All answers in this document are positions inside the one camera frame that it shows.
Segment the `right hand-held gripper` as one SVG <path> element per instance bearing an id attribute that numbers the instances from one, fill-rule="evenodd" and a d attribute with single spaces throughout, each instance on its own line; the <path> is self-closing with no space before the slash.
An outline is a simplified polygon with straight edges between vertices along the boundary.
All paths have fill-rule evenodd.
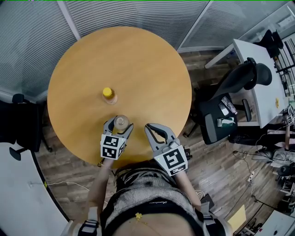
<path id="1" fill-rule="evenodd" d="M 172 129 L 161 124 L 148 123 L 144 131 L 153 151 L 153 159 L 169 176 L 174 176 L 188 168 L 184 147 Z M 154 132 L 164 138 L 165 142 L 159 142 Z"/>

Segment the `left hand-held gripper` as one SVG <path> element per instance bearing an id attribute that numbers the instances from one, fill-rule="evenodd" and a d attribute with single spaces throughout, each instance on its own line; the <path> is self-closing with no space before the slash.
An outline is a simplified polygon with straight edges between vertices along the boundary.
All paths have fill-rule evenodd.
<path id="1" fill-rule="evenodd" d="M 131 123 L 124 131 L 113 135 L 112 131 L 114 129 L 114 120 L 116 117 L 117 116 L 107 120 L 103 125 L 103 134 L 100 140 L 100 156 L 105 159 L 119 159 L 125 150 L 127 139 L 134 128 L 134 124 Z"/>

